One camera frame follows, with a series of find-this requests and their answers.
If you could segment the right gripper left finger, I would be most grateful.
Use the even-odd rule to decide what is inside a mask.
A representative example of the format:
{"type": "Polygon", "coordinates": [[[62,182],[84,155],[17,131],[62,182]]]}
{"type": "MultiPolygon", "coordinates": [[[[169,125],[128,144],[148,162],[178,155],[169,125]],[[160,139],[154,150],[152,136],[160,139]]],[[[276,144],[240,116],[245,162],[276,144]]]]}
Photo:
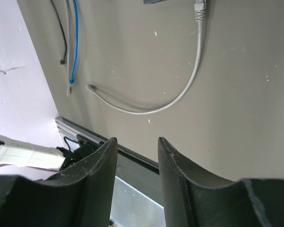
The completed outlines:
{"type": "Polygon", "coordinates": [[[107,227],[117,154],[112,137],[46,180],[0,175],[0,227],[107,227]]]}

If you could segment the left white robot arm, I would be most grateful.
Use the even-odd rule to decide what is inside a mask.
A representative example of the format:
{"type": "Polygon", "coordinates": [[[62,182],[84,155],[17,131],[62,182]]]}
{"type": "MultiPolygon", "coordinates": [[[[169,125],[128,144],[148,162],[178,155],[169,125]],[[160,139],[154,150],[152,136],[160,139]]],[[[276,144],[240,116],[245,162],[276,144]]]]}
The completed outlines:
{"type": "Polygon", "coordinates": [[[83,146],[72,151],[70,147],[44,147],[0,135],[0,167],[17,166],[61,171],[82,160],[83,146]]]}

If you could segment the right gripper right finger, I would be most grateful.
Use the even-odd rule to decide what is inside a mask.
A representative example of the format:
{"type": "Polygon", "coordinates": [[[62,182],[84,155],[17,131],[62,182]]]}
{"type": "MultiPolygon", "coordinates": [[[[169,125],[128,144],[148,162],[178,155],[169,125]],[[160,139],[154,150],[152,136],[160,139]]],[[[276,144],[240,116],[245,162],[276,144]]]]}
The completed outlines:
{"type": "Polygon", "coordinates": [[[284,179],[215,175],[158,139],[168,227],[284,227],[284,179]]]}

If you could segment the black network switch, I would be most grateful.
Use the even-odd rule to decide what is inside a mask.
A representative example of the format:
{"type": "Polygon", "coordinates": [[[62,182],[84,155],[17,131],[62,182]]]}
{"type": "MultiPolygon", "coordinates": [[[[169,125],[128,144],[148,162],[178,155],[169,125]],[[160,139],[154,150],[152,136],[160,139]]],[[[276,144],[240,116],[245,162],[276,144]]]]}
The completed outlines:
{"type": "Polygon", "coordinates": [[[144,4],[155,4],[166,0],[143,0],[144,4]]]}

